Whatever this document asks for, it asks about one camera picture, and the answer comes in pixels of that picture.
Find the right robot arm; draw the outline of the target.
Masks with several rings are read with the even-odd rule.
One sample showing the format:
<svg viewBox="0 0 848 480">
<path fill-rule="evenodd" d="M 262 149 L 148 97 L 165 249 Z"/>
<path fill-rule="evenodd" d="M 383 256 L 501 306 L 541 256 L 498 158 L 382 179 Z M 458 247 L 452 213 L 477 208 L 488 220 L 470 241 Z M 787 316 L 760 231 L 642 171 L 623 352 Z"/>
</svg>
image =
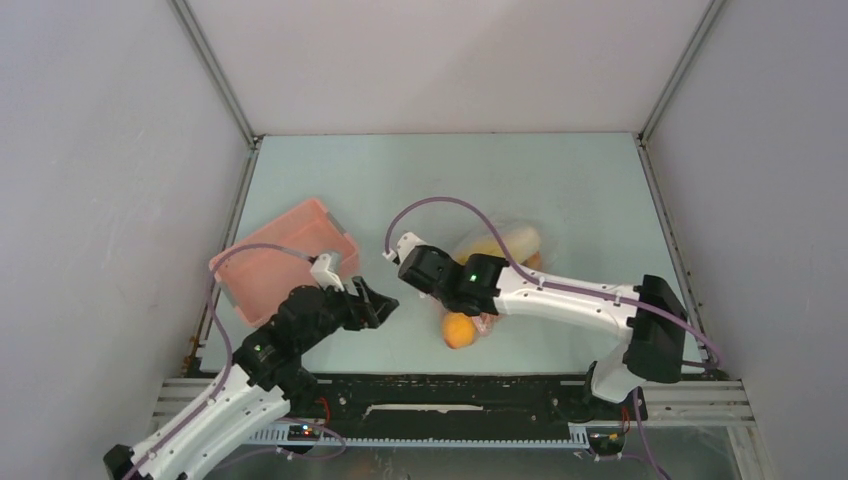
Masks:
<svg viewBox="0 0 848 480">
<path fill-rule="evenodd" d="M 427 244 L 404 247 L 392 261 L 401 281 L 450 312 L 543 318 L 615 339 L 616 347 L 590 365 L 581 392 L 593 417 L 610 416 L 646 382 L 674 384 L 682 377 L 687 313 L 661 277 L 593 284 L 549 277 L 499 256 L 473 254 L 460 263 Z"/>
</svg>

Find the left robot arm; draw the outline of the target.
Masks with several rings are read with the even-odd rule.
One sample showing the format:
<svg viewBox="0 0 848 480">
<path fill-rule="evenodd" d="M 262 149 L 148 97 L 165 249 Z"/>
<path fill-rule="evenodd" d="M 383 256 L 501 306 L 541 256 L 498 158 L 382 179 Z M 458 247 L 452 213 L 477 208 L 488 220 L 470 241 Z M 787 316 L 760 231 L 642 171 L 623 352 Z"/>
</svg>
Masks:
<svg viewBox="0 0 848 480">
<path fill-rule="evenodd" d="M 339 329 L 376 329 L 399 306 L 363 278 L 352 282 L 351 289 L 293 289 L 182 411 L 144 441 L 104 455 L 109 478 L 202 479 L 260 428 L 311 412 L 318 384 L 303 354 Z"/>
</svg>

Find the fake orange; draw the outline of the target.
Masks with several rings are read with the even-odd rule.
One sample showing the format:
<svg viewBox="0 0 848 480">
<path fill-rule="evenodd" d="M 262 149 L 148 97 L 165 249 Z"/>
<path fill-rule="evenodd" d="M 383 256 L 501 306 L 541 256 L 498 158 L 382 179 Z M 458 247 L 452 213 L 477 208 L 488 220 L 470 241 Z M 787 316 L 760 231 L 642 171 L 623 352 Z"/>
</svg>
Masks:
<svg viewBox="0 0 848 480">
<path fill-rule="evenodd" d="M 442 316 L 441 331 L 445 344 L 451 349 L 472 345 L 478 333 L 471 317 L 456 312 L 447 312 Z"/>
</svg>

